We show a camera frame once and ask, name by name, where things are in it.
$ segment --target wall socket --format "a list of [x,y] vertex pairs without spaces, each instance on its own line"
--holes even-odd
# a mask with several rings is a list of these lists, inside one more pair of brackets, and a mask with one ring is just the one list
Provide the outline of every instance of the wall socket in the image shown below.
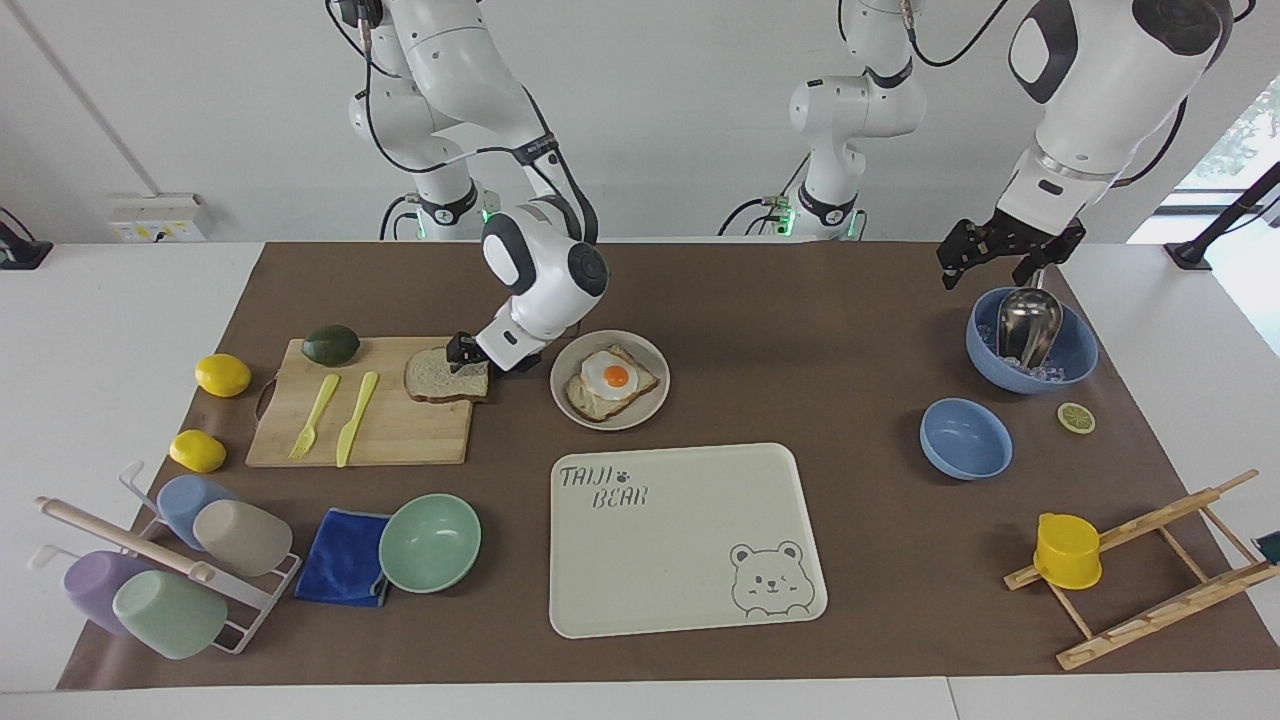
[[195,195],[114,196],[108,224],[120,242],[204,242],[212,219]]

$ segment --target metal scoop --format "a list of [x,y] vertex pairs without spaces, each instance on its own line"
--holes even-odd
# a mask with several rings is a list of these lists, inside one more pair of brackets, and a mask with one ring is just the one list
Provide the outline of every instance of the metal scoop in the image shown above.
[[996,355],[1039,368],[1062,329],[1062,305],[1047,290],[1020,287],[1000,304]]

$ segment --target wooden cutting board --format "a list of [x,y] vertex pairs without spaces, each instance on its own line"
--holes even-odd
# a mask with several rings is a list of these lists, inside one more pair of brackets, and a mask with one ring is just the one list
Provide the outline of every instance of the wooden cutting board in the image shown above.
[[[415,402],[404,392],[404,364],[413,354],[443,347],[447,337],[362,338],[352,363],[342,368],[316,365],[302,355],[302,341],[289,341],[275,378],[275,393],[253,434],[246,462],[251,468],[333,468],[338,432],[356,407],[360,380],[379,374],[360,432],[351,448],[351,466],[457,465],[467,456],[471,402],[445,405]],[[329,373],[342,377],[333,400],[316,423],[316,443],[301,460],[289,451],[311,413],[320,383]]]

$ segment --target light blue bowl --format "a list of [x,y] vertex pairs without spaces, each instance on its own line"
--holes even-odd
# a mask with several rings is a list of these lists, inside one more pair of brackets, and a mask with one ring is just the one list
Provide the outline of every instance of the light blue bowl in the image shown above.
[[1000,304],[1012,292],[1011,287],[1000,287],[978,299],[969,314],[969,325],[965,328],[964,345],[969,351],[969,360],[973,366],[982,373],[982,377],[993,384],[1010,392],[1020,395],[1044,395],[1070,387],[1089,377],[1093,368],[1098,365],[1098,341],[1093,336],[1089,325],[1075,314],[1074,310],[1062,306],[1062,329],[1057,333],[1057,340],[1048,352],[1047,363],[1062,368],[1066,379],[1060,382],[1038,380],[1030,375],[1010,368],[995,351],[982,342],[978,334],[978,325],[983,324],[992,331],[996,329],[1000,315]]
[[972,400],[948,397],[924,411],[920,447],[933,466],[957,480],[983,480],[1014,460],[1014,439],[995,413]]

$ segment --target toast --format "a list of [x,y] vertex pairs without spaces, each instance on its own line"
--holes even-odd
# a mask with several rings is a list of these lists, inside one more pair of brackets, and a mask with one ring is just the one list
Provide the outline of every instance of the toast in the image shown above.
[[575,413],[591,423],[603,423],[613,418],[630,407],[637,397],[658,387],[658,378],[632,357],[630,352],[622,350],[621,346],[611,345],[605,350],[635,368],[640,378],[634,393],[622,400],[605,400],[586,389],[586,384],[582,383],[581,372],[573,373],[573,377],[564,384],[564,397]]
[[417,402],[480,402],[489,397],[489,363],[449,370],[443,347],[415,354],[404,364],[404,392]]

